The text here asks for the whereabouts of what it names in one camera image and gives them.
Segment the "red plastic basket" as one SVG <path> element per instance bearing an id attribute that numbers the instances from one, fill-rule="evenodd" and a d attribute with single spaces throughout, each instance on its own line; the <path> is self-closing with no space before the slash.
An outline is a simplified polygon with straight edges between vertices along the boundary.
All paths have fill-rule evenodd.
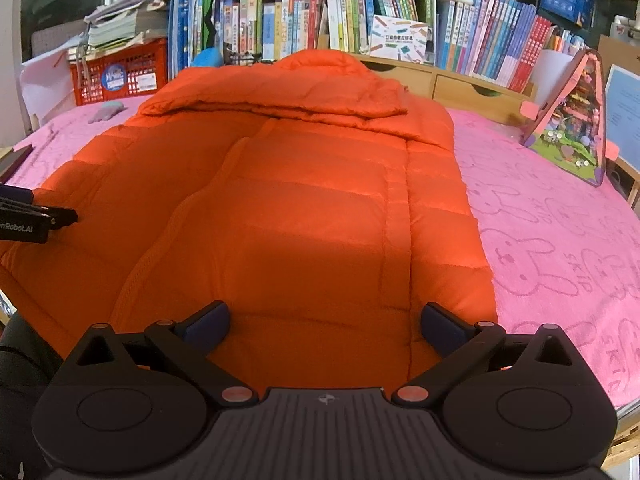
<path id="1" fill-rule="evenodd" d="M 167 82 L 167 36 L 91 58 L 67 60 L 76 103 L 85 105 L 143 96 L 162 88 Z"/>

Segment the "blue plush ball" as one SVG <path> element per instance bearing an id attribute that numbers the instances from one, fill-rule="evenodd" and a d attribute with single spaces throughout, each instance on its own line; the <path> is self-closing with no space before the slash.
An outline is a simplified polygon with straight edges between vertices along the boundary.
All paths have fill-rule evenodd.
<path id="1" fill-rule="evenodd" d="M 224 65 L 224 57 L 216 48 L 207 48 L 194 56 L 191 67 L 221 67 Z"/>

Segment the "white label paper box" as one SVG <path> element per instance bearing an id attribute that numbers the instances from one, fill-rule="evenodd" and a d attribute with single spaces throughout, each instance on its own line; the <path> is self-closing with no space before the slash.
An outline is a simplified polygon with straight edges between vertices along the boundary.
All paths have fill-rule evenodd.
<path id="1" fill-rule="evenodd" d="M 375 15 L 370 35 L 369 55 L 401 62 L 425 64 L 430 29 L 427 24 Z"/>

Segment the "black binder clips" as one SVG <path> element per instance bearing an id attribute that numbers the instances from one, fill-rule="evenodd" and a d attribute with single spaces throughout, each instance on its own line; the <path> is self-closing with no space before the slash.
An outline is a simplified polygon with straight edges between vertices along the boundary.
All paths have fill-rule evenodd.
<path id="1" fill-rule="evenodd" d="M 264 60 L 260 54 L 251 54 L 248 52 L 226 52 L 224 54 L 224 64 L 235 66 L 253 66 L 256 64 L 272 64 L 273 60 Z"/>

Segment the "stack of papers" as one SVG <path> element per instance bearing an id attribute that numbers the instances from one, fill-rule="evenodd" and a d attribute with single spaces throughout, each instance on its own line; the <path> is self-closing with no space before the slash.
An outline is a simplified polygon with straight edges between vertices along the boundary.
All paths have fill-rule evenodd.
<path id="1" fill-rule="evenodd" d="M 82 32 L 67 43 L 69 61 L 165 38 L 168 9 L 160 0 L 115 0 L 96 8 L 84 22 Z"/>

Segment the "wooden drawer organizer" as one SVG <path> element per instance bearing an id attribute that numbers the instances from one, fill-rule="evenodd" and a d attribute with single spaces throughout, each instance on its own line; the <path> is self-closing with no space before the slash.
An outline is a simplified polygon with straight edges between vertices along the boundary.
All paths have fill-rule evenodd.
<path id="1" fill-rule="evenodd" d="M 322 74 L 334 76 L 335 90 L 342 96 L 353 91 L 368 107 L 382 107 L 384 117 L 405 113 L 412 96 L 511 126 L 525 124 L 538 110 L 533 84 L 517 92 L 425 64 L 332 51 L 326 38 L 320 40 L 318 49 L 306 50 L 298 57 Z"/>

